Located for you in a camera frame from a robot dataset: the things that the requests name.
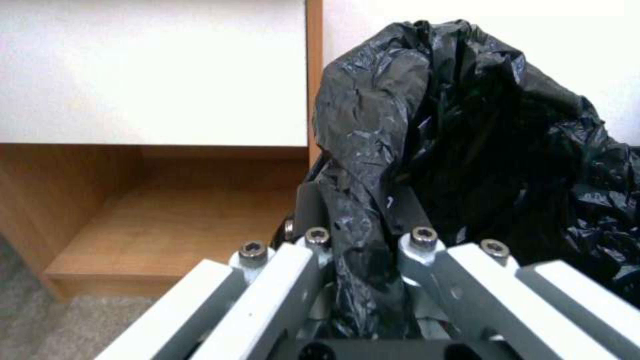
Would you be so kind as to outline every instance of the screw head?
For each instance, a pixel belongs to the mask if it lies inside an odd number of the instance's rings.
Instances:
[[[480,241],[480,249],[487,255],[500,261],[500,263],[506,262],[511,254],[509,247],[496,239],[484,239]]]
[[[267,248],[259,241],[249,241],[240,247],[238,256],[243,263],[260,264],[267,259]]]
[[[411,244],[422,250],[433,250],[438,243],[438,233],[427,226],[416,226],[411,231]]]
[[[293,219],[288,218],[284,222],[284,240],[289,241],[293,238]]]
[[[305,233],[305,242],[307,245],[326,246],[329,245],[329,231],[324,227],[311,227]]]

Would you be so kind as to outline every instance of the wooden cabinet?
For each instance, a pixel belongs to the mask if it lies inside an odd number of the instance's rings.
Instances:
[[[61,299],[160,294],[268,242],[317,154],[321,1],[111,5],[0,15],[22,17],[0,25],[0,230]]]

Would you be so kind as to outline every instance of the floor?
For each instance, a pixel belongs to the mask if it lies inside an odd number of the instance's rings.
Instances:
[[[57,303],[0,238],[0,359],[93,359],[153,304],[144,297]]]

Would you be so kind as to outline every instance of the black plastic bag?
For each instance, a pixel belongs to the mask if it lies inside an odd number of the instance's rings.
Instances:
[[[640,306],[640,158],[603,124],[463,20],[392,24],[329,64],[314,117],[323,161],[308,177],[337,277],[326,335],[416,335],[393,255],[400,184],[448,246],[496,238],[521,265],[563,259]]]

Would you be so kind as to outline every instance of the white drawer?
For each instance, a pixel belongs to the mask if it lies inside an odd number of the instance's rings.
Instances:
[[[0,12],[0,142],[307,145],[305,2]]]

